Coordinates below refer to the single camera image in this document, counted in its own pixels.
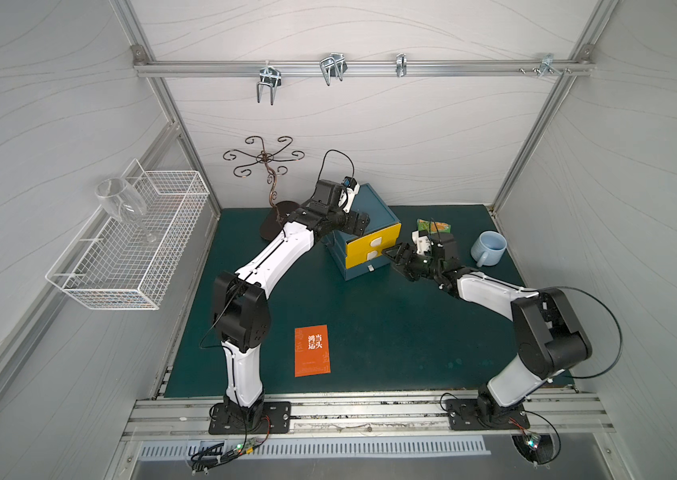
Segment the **teal drawer cabinet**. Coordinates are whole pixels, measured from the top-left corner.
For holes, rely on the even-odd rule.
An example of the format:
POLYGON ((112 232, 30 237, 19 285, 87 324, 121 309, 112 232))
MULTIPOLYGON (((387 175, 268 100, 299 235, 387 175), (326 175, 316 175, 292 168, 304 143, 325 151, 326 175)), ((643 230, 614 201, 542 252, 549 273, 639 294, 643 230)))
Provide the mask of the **teal drawer cabinet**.
POLYGON ((391 260, 383 251, 397 244, 402 229, 398 216, 371 184, 361 186, 353 210, 370 217, 363 236, 335 231, 322 240, 346 281, 389 265, 391 260))

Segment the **orange postcard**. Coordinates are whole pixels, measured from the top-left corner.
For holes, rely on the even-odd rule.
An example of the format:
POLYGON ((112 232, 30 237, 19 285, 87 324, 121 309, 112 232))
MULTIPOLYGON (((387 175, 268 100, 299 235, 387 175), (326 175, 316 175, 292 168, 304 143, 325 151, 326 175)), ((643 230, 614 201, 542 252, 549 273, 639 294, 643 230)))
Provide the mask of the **orange postcard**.
POLYGON ((330 374, 328 326, 300 327, 294 330, 294 376, 330 374))

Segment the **horizontal aluminium rail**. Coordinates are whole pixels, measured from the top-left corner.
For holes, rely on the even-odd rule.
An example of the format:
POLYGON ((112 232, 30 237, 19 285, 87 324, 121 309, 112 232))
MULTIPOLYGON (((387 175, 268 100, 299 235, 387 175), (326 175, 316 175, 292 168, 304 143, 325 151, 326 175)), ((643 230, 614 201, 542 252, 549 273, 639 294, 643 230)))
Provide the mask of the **horizontal aluminium rail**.
MULTIPOLYGON (((410 78, 426 77, 499 77, 520 76, 519 69, 530 70, 539 65, 540 59, 532 60, 414 60, 408 59, 407 75, 410 78)), ((352 60, 347 62, 344 78, 378 77, 398 78, 396 59, 352 60)), ((142 78, 258 78, 258 72, 272 66, 282 72, 282 78, 318 78, 322 76, 318 60, 284 61, 154 61, 134 66, 136 75, 142 78)), ((576 62, 555 59, 560 67, 572 70, 572 76, 591 74, 596 65, 592 62, 576 62)))

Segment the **double metal hook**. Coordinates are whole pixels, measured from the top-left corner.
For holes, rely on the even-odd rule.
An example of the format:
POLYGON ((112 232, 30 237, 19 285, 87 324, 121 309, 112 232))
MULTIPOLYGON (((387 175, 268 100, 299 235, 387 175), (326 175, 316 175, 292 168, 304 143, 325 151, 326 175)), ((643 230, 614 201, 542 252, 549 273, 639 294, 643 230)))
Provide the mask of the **double metal hook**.
POLYGON ((256 102, 262 103, 264 92, 268 91, 270 95, 270 105, 274 105, 276 92, 282 86, 282 72, 272 67, 266 66, 258 72, 258 83, 256 84, 256 102))

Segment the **round black led puck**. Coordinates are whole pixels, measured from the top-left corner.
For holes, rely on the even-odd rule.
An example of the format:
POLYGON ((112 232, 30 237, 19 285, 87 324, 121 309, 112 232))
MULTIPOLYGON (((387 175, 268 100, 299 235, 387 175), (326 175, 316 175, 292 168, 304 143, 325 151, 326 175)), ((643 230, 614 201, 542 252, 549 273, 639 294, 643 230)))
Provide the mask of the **round black led puck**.
POLYGON ((528 462, 545 465, 557 457, 555 440, 549 434, 513 435, 512 442, 522 458, 528 462))

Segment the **brown metal jewelry stand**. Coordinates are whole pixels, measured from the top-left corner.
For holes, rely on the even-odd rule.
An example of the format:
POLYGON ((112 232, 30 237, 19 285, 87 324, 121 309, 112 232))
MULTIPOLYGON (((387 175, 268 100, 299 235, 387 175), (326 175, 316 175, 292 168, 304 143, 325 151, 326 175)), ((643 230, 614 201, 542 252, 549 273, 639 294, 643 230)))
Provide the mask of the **brown metal jewelry stand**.
POLYGON ((268 183, 268 204, 270 204, 270 213, 266 216, 264 222, 260 226, 260 237, 264 241, 272 241, 278 237, 280 230, 284 227, 288 216, 294 213, 300 204, 298 202, 284 200, 278 201, 278 180, 288 173, 288 166, 286 163, 297 162, 304 159, 304 151, 292 150, 288 157, 280 157, 282 152, 286 151, 294 142, 294 138, 283 135, 280 136, 276 143, 280 145, 278 150, 266 148, 264 138, 258 135, 248 136, 244 143, 246 145, 260 145, 260 151, 256 154, 244 152, 240 149, 230 149, 222 154, 222 159, 228 162, 236 161, 238 156, 246 156, 250 161, 240 164, 232 170, 232 174, 236 178, 247 178, 252 175, 252 168, 260 165, 266 170, 266 183, 268 183))

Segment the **clear wine glass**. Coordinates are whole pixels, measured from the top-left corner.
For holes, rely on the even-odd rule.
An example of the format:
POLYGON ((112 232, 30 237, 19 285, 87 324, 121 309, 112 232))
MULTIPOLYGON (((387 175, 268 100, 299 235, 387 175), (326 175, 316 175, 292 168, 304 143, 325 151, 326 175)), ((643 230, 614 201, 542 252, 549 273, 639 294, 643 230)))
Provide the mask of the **clear wine glass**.
POLYGON ((96 198, 100 206, 110 217, 122 224, 136 225, 146 242, 154 243, 158 238, 146 228, 144 220, 148 214, 148 205, 142 194, 126 178, 110 178, 96 186, 96 198))

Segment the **small metal clip hook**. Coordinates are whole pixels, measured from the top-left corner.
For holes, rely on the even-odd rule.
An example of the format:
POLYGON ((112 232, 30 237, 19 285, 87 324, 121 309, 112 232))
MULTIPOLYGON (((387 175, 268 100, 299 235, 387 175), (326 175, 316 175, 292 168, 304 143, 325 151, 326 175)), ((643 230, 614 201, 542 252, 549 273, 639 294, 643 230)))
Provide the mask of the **small metal clip hook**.
POLYGON ((407 75, 408 59, 406 54, 400 53, 396 57, 396 76, 404 78, 407 75))

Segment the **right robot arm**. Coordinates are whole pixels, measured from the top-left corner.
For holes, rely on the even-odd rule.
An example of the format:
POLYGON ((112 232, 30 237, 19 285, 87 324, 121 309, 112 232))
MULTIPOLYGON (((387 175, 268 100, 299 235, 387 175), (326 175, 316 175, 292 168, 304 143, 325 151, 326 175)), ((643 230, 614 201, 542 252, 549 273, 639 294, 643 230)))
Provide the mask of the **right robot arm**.
POLYGON ((411 243, 400 242, 383 254, 408 280, 433 280, 440 290, 513 322, 517 355, 479 389, 476 416, 486 426, 507 423, 528 395, 593 354, 561 288, 520 287, 466 266, 453 234, 416 231, 411 243))

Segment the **green table mat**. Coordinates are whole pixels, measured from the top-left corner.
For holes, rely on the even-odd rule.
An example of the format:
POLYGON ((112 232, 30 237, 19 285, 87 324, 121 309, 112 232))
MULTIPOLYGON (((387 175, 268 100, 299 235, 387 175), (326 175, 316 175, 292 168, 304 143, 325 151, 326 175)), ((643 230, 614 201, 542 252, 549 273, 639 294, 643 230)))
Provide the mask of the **green table mat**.
MULTIPOLYGON (((222 212, 198 294, 182 336, 166 396, 220 396, 226 362, 212 331, 218 274, 264 249, 264 209, 222 212)), ((410 282, 385 266, 346 280, 324 245, 302 256, 270 296, 270 333, 260 350, 260 377, 270 395, 380 390, 474 389, 500 373, 517 348, 510 320, 440 290, 410 282), (330 372, 294 372, 294 334, 326 326, 330 372)))

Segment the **white vent strip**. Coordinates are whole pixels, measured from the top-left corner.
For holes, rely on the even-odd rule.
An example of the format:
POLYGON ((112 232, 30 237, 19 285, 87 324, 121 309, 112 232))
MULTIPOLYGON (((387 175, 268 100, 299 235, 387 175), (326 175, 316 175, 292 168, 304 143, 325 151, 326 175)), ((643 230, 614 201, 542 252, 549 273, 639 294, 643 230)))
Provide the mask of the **white vent strip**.
MULTIPOLYGON (((140 448, 142 461, 184 461, 198 457, 210 447, 224 453, 242 440, 146 441, 140 448)), ((246 460, 291 460, 328 458, 439 458, 488 456, 483 436, 417 436, 417 437, 325 437, 270 438, 263 446, 246 454, 246 460)))

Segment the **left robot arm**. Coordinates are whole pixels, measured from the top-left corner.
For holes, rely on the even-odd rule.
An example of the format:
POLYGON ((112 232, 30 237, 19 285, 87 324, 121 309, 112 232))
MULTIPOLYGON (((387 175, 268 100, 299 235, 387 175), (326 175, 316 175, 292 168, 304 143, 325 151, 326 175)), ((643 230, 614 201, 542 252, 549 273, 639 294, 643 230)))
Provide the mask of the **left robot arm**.
POLYGON ((212 329, 226 357, 228 388, 224 406, 246 425, 258 422, 264 408, 260 346, 270 331, 268 298, 282 276, 322 238, 335 231, 361 235, 370 223, 352 210, 361 186, 355 178, 318 180, 312 196, 286 216, 276 237, 236 272, 214 280, 212 329))

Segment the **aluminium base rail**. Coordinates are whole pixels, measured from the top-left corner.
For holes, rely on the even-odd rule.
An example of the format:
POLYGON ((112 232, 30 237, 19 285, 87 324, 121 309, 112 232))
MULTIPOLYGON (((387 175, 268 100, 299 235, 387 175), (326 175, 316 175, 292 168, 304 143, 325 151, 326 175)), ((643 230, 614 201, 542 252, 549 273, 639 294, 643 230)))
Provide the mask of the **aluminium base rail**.
MULTIPOLYGON (((274 394, 288 402, 280 411, 264 410, 260 426, 276 438, 450 435, 459 420, 446 412, 450 402, 476 398, 476 390, 412 390, 274 394)), ((218 397, 160 398, 134 404, 122 432, 124 440, 210 439, 210 410, 218 397)), ((616 428, 596 393, 543 388, 527 398, 524 410, 532 430, 561 433, 614 433, 616 428)))

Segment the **light blue mug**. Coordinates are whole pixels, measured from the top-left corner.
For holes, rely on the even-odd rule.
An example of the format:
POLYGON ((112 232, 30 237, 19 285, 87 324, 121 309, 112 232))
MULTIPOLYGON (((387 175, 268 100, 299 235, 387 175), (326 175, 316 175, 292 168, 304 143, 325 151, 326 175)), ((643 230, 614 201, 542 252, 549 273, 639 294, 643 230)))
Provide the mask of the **light blue mug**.
POLYGON ((471 248, 472 258, 478 268, 493 267, 500 263, 508 247, 502 234, 485 231, 480 234, 471 248))

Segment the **green snack packet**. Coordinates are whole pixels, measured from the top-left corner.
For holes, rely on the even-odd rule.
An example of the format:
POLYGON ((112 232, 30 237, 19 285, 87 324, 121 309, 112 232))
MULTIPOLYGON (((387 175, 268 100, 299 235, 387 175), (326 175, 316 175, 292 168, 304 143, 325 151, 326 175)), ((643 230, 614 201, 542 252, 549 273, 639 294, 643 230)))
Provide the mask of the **green snack packet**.
POLYGON ((450 224, 434 220, 419 219, 417 221, 417 228, 418 232, 425 232, 426 234, 444 234, 452 232, 452 226, 450 226, 450 224))

